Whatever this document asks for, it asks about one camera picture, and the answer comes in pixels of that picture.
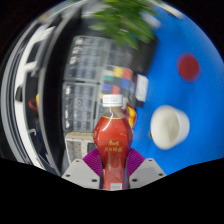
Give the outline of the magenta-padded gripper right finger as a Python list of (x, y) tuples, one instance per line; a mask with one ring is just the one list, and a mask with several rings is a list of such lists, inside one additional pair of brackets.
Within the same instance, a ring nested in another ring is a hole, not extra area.
[(135, 149), (128, 151), (125, 167), (126, 189), (140, 188), (165, 176), (165, 172), (153, 158), (145, 158)]

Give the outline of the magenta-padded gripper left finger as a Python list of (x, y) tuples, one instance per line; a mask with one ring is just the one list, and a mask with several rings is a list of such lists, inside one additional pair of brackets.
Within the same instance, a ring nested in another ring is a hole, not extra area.
[(75, 159), (62, 178), (84, 188), (100, 189), (102, 163), (98, 150), (92, 150), (83, 159)]

